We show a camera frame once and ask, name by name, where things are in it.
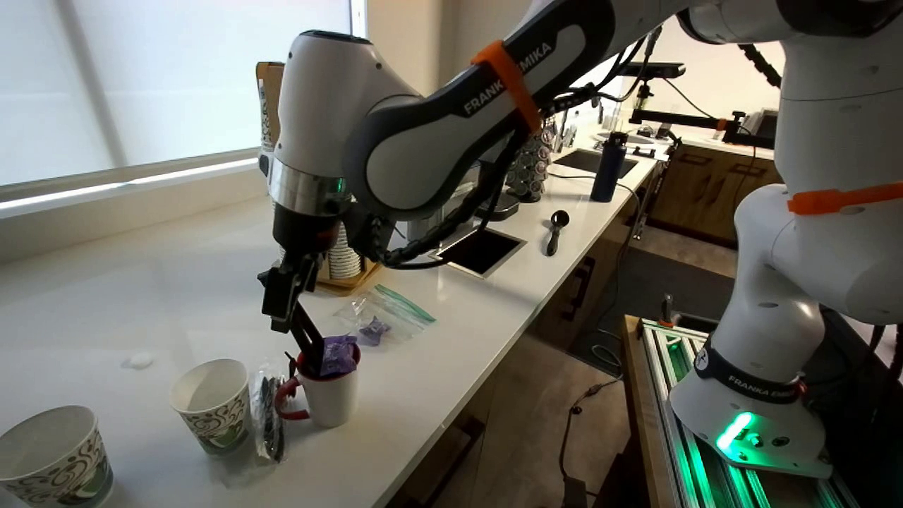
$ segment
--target mug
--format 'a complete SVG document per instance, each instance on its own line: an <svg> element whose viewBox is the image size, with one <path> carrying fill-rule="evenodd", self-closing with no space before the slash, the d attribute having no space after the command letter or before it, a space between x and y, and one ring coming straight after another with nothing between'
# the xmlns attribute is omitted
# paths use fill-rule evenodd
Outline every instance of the mug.
<svg viewBox="0 0 903 508"><path fill-rule="evenodd" d="M351 345L351 369L337 376L318 376L305 369L305 355L291 359L291 378L279 383L275 389L275 412L284 422L312 422L315 427L342 427L351 407L358 392L358 362L360 351ZM286 410L286 399L295 396L295 389L305 389L306 410Z"/></svg>

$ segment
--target green light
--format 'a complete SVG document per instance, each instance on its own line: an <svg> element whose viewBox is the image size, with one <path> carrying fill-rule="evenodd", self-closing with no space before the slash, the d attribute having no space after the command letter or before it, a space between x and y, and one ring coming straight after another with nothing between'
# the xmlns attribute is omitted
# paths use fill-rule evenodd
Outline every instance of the green light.
<svg viewBox="0 0 903 508"><path fill-rule="evenodd" d="M752 422L752 412L738 412L730 427L714 441L721 453L730 448L738 433Z"/></svg>

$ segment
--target countertop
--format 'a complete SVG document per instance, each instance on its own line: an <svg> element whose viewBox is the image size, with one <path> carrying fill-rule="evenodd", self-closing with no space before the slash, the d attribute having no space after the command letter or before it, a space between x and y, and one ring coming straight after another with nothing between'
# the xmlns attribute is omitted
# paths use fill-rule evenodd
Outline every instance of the countertop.
<svg viewBox="0 0 903 508"><path fill-rule="evenodd" d="M267 200L6 262L0 430L47 407L90 407L116 474L109 505L384 505L651 170L641 159L611 204L588 204L588 172L553 166L545 200L491 225L524 242L487 276L380 268L370 286L437 321L365 347L351 422L323 433L284 424L282 464L244 482L210 468L169 410L169 389L209 359L240 359L248 376L282 374L292 341L267 330L255 283L279 258ZM540 221L555 208L571 221L559 255L545 258ZM302 302L322 319L346 297L318 290Z"/></svg>

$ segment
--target equipment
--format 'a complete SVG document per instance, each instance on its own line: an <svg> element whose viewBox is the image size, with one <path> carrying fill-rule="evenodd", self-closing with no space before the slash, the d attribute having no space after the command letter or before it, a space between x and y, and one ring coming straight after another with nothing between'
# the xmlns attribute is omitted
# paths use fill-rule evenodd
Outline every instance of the equipment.
<svg viewBox="0 0 903 508"><path fill-rule="evenodd" d="M776 166L787 186L763 186L738 206L734 297L672 410L737 467L827 478L823 430L797 383L821 341L818 302L859 321L903 321L903 166L879 137L903 125L900 10L900 0L536 0L501 46L426 98L365 41L306 31L282 76L271 199L284 258L265 276L265 313L274 330L298 330L295 293L312 289L337 217L356 251L412 268L500 189L555 94L666 17L680 14L706 42L782 41ZM476 162L492 162L492 172L428 235L388 249L394 224L435 214Z"/></svg>

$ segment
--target floor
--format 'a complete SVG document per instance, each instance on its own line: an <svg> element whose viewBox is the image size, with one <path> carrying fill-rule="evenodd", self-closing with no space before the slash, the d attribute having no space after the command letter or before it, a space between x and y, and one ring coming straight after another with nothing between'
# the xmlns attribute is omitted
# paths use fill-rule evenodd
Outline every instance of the floor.
<svg viewBox="0 0 903 508"><path fill-rule="evenodd" d="M697 242L663 228L642 228L631 245L734 276L737 255L711 242ZM629 437L624 386L607 374L529 335L508 354L474 396L464 415L484 422L484 433L474 441L456 474L430 501L442 471L447 471L447 464L468 444L461 433L450 430L412 474L404 496L435 508L564 505L559 453L566 412L591 383L604 383L604 389L580 400L580 415L570 424L564 454L566 474L588 491L583 502L576 505L591 505L591 494L601 489Z"/></svg>

